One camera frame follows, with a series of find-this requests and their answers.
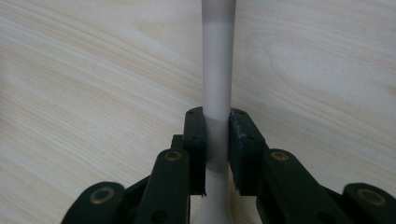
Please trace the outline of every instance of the light wood table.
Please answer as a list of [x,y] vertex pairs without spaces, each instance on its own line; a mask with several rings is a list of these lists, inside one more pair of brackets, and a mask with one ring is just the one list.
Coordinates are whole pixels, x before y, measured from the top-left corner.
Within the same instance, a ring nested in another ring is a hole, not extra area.
[[[320,184],[395,196],[396,1],[236,17],[233,107]],[[144,178],[202,104],[200,1],[1,0],[0,18],[0,223],[59,223],[88,186]],[[230,188],[235,223],[260,223]]]

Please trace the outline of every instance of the screw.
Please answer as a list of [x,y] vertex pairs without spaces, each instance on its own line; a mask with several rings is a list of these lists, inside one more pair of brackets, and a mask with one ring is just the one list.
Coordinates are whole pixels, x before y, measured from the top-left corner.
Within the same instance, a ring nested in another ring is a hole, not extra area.
[[165,154],[165,158],[169,161],[178,161],[183,157],[180,152],[170,151]]
[[283,152],[279,152],[279,151],[271,153],[271,157],[277,161],[287,161],[289,159],[288,155],[286,155]]
[[100,204],[105,203],[113,198],[115,191],[110,187],[102,187],[97,189],[91,194],[90,201],[91,203]]
[[371,189],[358,189],[357,193],[361,199],[372,205],[385,206],[385,204],[387,204],[387,200],[384,196]]

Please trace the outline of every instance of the white tube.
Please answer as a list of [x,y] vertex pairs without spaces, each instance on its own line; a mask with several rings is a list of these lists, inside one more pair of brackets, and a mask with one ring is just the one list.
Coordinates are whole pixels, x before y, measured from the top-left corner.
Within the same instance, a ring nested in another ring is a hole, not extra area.
[[206,193],[195,224],[232,224],[228,192],[235,0],[203,0]]

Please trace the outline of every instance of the wooden surface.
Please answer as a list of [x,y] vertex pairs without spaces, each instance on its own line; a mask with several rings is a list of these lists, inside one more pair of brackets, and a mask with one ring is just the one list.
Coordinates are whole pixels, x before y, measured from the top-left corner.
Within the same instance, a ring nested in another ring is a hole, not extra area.
[[[395,196],[396,1],[236,16],[233,107],[320,184]],[[0,223],[59,223],[88,186],[132,185],[202,104],[200,1],[0,0],[0,18]],[[260,223],[254,202],[232,190],[235,223]]]

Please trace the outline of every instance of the cylindrical pole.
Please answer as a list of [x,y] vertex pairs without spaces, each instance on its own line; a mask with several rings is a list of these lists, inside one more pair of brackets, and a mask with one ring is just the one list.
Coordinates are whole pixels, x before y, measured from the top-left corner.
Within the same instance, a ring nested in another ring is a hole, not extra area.
[[203,0],[206,194],[195,224],[233,223],[228,192],[228,119],[231,112],[235,0]]

